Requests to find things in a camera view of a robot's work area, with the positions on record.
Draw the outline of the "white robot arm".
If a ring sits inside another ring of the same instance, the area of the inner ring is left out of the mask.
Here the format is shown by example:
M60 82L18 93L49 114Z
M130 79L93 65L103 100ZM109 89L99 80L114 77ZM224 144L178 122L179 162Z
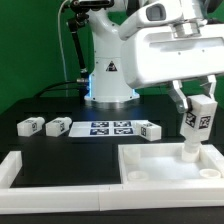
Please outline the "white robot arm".
M73 35L89 24L94 41L94 70L85 100L102 107L122 107L139 98L136 90L158 84L178 111L193 101L181 91L188 80L201 81L214 97L216 77L224 73L224 24L207 17L224 0L69 0L75 13Z

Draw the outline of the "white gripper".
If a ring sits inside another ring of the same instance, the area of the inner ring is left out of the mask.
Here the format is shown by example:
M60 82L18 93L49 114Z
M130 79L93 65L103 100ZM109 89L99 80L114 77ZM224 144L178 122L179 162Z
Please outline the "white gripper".
M202 77L204 94L215 99L224 24L209 24L207 11L208 0L143 0L119 28L126 83L137 89L171 81L168 95L179 113L189 110L180 80Z

